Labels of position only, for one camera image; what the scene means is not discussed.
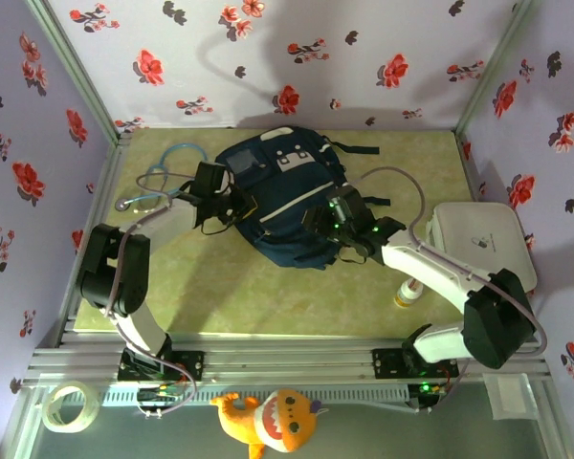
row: tape roll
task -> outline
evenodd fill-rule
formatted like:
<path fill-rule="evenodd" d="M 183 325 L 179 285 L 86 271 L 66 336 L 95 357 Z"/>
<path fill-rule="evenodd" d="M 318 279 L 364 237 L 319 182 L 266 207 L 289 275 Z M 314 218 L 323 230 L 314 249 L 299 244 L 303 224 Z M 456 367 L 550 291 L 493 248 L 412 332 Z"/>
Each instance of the tape roll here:
<path fill-rule="evenodd" d="M 64 397 L 74 392 L 83 395 L 83 408 L 71 423 L 64 423 L 59 410 Z M 52 432 L 76 433 L 86 429 L 98 416 L 100 406 L 99 393 L 78 381 L 65 382 L 56 387 L 42 406 L 42 422 Z"/>

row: stethoscope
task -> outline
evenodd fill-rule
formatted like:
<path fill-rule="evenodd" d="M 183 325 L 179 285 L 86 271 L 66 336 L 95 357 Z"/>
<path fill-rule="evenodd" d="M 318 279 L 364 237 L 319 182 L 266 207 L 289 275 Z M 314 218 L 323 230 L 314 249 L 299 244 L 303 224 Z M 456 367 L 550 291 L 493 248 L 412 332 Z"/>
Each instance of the stethoscope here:
<path fill-rule="evenodd" d="M 162 172 L 167 173 L 168 169 L 167 167 L 164 165 L 164 161 L 166 160 L 168 154 L 170 154 L 172 151 L 177 150 L 179 148 L 195 148 L 196 150 L 198 150 L 201 154 L 202 154 L 202 158 L 204 161 L 207 161 L 209 159 L 209 157 L 207 156 L 206 152 L 198 145 L 196 145 L 195 143 L 179 143 L 177 145 L 173 145 L 171 146 L 168 150 L 166 150 L 164 152 L 164 154 L 162 155 L 162 157 L 160 158 L 160 161 L 157 164 L 152 165 L 150 168 L 148 168 L 146 170 L 147 174 L 150 174 L 151 172 L 154 172 L 156 170 L 161 170 Z M 179 192 L 179 188 L 174 188 L 171 189 L 169 191 L 167 191 L 167 194 L 170 195 L 175 195 Z M 134 203 L 138 203 L 140 201 L 144 201 L 146 199 L 157 199 L 158 202 L 160 200 L 160 198 L 164 196 L 164 194 L 161 193 L 148 193 L 148 194 L 143 194 L 141 196 L 136 196 L 133 198 L 120 198 L 115 202 L 115 210 L 118 212 L 123 212 L 125 210 L 128 210 L 130 205 L 134 204 Z M 134 212 L 138 213 L 138 212 L 149 212 L 153 210 L 153 208 L 149 208 L 149 209 L 142 209 L 142 208 L 135 208 Z"/>

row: backpack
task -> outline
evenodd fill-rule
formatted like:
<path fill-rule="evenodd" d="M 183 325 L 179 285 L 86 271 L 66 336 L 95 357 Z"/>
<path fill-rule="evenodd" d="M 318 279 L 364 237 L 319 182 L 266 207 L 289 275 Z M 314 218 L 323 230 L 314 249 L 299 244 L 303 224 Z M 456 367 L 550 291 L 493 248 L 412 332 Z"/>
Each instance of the backpack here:
<path fill-rule="evenodd" d="M 339 254 L 341 246 L 302 225 L 308 208 L 326 204 L 325 196 L 346 182 L 332 144 L 348 153 L 379 154 L 378 147 L 351 147 L 310 129 L 283 126 L 233 145 L 215 159 L 257 203 L 236 228 L 280 267 L 324 270 Z M 387 199 L 365 199 L 389 205 Z"/>

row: white patch on backpack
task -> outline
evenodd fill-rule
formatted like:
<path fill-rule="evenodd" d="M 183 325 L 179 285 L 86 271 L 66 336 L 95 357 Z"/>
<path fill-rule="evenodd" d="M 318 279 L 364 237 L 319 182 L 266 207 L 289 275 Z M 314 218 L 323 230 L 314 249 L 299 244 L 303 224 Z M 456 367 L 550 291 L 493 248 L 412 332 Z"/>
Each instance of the white patch on backpack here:
<path fill-rule="evenodd" d="M 299 165 L 303 165 L 306 163 L 314 163 L 315 160 L 312 156 L 308 154 L 307 151 L 294 151 L 293 153 L 287 153 L 286 155 L 281 155 L 276 160 L 278 167 L 282 172 L 286 170 L 293 169 L 294 167 L 298 167 Z"/>

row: floral wallpaper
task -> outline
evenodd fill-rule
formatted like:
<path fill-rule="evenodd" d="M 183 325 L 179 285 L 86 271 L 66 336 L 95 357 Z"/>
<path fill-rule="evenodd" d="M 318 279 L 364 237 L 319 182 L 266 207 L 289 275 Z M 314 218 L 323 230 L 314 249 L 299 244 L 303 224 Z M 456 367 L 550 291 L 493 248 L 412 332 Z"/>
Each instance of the floral wallpaper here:
<path fill-rule="evenodd" d="M 463 154 L 481 199 L 509 204 L 521 221 L 539 278 L 531 302 L 574 437 L 574 0 L 535 5 L 478 103 Z"/>
<path fill-rule="evenodd" d="M 0 442 L 57 319 L 108 146 L 25 3 L 0 1 Z"/>
<path fill-rule="evenodd" d="M 49 3 L 125 132 L 451 129 L 518 2 Z"/>

